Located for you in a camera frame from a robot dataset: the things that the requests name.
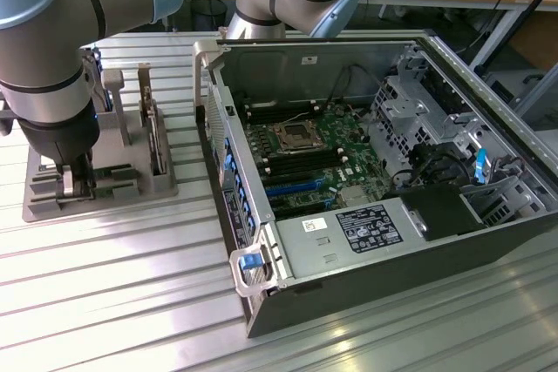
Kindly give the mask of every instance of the slotted aluminum surface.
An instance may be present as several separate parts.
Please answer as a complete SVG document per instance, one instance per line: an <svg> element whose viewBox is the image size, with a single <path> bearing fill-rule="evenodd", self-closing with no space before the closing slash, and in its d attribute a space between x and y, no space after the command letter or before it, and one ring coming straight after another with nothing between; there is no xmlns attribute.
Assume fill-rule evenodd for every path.
<svg viewBox="0 0 558 372"><path fill-rule="evenodd" d="M99 43L104 67L124 69L126 105L138 100L137 64L155 67L176 198L25 225L26 142L18 129L0 139L0 370L557 368L558 233L494 265L246 339L194 128L191 45L210 35Z"/></svg>

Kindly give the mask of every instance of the white label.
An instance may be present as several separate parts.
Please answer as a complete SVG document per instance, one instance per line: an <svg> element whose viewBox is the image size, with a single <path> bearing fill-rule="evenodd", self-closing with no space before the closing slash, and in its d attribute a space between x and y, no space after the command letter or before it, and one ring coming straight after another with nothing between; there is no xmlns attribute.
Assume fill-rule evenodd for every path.
<svg viewBox="0 0 558 372"><path fill-rule="evenodd" d="M303 57L303 65L317 64L317 56Z"/></svg>
<svg viewBox="0 0 558 372"><path fill-rule="evenodd" d="M324 218L316 218L314 220L303 221L303 227L306 233L312 233L313 231L324 230L328 225L325 223Z"/></svg>

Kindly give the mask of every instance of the blue release handle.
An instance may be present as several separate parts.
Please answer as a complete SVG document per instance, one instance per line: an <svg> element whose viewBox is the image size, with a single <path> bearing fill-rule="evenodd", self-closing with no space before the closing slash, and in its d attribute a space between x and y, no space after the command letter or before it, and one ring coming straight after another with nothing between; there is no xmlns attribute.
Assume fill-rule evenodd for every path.
<svg viewBox="0 0 558 372"><path fill-rule="evenodd" d="M241 256L240 265L242 270L256 269L257 267L263 266L262 256L258 253L256 254L245 254Z"/></svg>
<svg viewBox="0 0 558 372"><path fill-rule="evenodd" d="M487 150L481 148L477 156L477 164L474 168L474 177L479 181L479 183L486 183L485 175L483 170L485 168L485 162L487 161Z"/></svg>

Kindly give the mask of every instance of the open computer chassis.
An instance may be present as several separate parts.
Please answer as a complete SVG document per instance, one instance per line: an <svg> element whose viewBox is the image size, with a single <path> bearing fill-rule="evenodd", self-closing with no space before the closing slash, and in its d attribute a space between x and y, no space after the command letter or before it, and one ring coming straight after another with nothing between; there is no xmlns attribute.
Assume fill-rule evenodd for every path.
<svg viewBox="0 0 558 372"><path fill-rule="evenodd" d="M556 223L558 159L480 78L432 33L366 35L194 46L250 337L486 265Z"/></svg>

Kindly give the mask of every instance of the power supply label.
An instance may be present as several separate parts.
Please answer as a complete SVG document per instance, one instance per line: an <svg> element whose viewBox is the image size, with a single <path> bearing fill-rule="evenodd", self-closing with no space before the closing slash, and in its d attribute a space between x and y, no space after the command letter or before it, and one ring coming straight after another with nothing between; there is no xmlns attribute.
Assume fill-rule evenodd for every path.
<svg viewBox="0 0 558 372"><path fill-rule="evenodd" d="M336 214L355 253L401 243L403 239L383 205Z"/></svg>

